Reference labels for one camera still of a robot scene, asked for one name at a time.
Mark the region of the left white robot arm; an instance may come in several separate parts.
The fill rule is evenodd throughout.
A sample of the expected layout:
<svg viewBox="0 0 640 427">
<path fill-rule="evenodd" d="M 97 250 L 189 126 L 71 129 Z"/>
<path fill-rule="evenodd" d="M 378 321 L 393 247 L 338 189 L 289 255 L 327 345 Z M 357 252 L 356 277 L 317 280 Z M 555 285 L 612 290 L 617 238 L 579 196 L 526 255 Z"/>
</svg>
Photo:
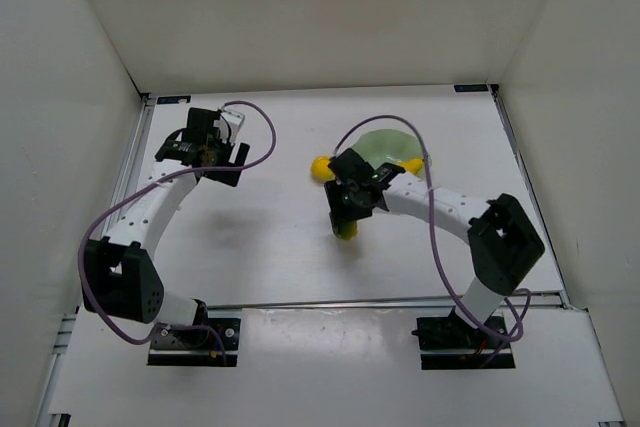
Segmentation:
<svg viewBox="0 0 640 427">
<path fill-rule="evenodd" d="M 116 324 L 194 325 L 203 305 L 169 293 L 153 259 L 169 222 L 203 178 L 234 187 L 249 153 L 236 141 L 244 114 L 224 106 L 192 107 L 184 127 L 170 133 L 154 156 L 142 193 L 98 240 L 87 238 L 79 267 L 85 308 L 120 338 L 135 344 Z"/>
</svg>

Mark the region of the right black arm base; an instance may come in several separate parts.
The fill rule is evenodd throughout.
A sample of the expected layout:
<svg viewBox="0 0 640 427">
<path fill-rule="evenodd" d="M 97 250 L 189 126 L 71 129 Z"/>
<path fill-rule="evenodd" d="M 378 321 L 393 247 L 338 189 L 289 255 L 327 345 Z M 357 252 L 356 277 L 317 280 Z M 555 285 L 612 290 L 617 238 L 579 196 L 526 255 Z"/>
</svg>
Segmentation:
<svg viewBox="0 0 640 427">
<path fill-rule="evenodd" d="M 411 334 L 417 338 L 425 371 L 506 370 L 516 367 L 509 343 L 475 329 L 453 314 L 418 317 Z"/>
</svg>

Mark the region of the yellow fake lemon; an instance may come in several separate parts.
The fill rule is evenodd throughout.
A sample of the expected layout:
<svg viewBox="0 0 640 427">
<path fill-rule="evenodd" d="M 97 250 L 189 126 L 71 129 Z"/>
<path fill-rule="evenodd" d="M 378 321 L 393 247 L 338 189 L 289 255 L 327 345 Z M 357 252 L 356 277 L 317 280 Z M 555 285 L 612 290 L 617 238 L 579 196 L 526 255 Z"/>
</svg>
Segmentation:
<svg viewBox="0 0 640 427">
<path fill-rule="evenodd" d="M 312 177 L 317 182 L 328 182 L 335 178 L 334 173 L 329 168 L 330 158 L 328 156 L 316 157 L 310 166 L 310 172 Z"/>
</svg>

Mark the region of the yellow fake pear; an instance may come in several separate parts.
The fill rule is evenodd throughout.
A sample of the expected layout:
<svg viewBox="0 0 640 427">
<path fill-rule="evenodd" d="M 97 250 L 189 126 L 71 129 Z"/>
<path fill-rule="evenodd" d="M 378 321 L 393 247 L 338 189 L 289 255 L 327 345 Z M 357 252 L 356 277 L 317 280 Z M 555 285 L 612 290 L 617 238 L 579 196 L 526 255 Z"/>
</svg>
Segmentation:
<svg viewBox="0 0 640 427">
<path fill-rule="evenodd" d="M 421 179 L 425 178 L 424 160 L 422 158 L 413 158 L 399 163 L 399 166 Z"/>
</svg>

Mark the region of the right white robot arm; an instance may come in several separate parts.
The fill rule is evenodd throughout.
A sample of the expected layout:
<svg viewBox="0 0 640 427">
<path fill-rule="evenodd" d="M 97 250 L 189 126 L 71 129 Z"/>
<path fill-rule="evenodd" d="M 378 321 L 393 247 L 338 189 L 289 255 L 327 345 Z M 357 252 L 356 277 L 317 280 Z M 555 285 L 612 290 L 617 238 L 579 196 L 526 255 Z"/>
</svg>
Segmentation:
<svg viewBox="0 0 640 427">
<path fill-rule="evenodd" d="M 481 331 L 503 341 L 518 334 L 500 334 L 486 322 L 502 302 L 520 286 L 541 259 L 545 246 L 520 202 L 510 194 L 482 200 L 444 188 L 400 165 L 373 168 L 355 150 L 332 157 L 332 180 L 324 185 L 334 234 L 346 237 L 358 221 L 375 211 L 412 217 L 427 223 L 435 243 L 443 230 L 470 250 L 474 278 L 462 296 L 453 294 L 455 306 L 445 324 L 460 333 Z"/>
</svg>

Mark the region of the green yellow fake mango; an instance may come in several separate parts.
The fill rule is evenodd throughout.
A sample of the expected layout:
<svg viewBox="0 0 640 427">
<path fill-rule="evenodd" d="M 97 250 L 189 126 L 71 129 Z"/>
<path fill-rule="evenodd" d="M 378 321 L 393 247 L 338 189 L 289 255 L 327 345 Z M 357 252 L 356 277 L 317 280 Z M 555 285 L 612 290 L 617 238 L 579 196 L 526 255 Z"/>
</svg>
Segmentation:
<svg viewBox="0 0 640 427">
<path fill-rule="evenodd" d="M 358 234 L 358 225 L 356 221 L 338 221 L 332 230 L 338 239 L 348 241 Z"/>
</svg>

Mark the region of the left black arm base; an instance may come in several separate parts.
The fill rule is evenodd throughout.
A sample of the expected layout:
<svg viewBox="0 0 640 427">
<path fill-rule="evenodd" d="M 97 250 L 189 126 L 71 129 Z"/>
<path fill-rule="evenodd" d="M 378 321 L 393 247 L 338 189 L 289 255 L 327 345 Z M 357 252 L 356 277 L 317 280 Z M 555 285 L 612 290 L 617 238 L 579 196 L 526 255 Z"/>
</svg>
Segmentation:
<svg viewBox="0 0 640 427">
<path fill-rule="evenodd" d="M 240 314 L 209 311 L 204 320 L 208 330 L 161 328 L 149 343 L 147 365 L 236 367 L 241 338 Z"/>
</svg>

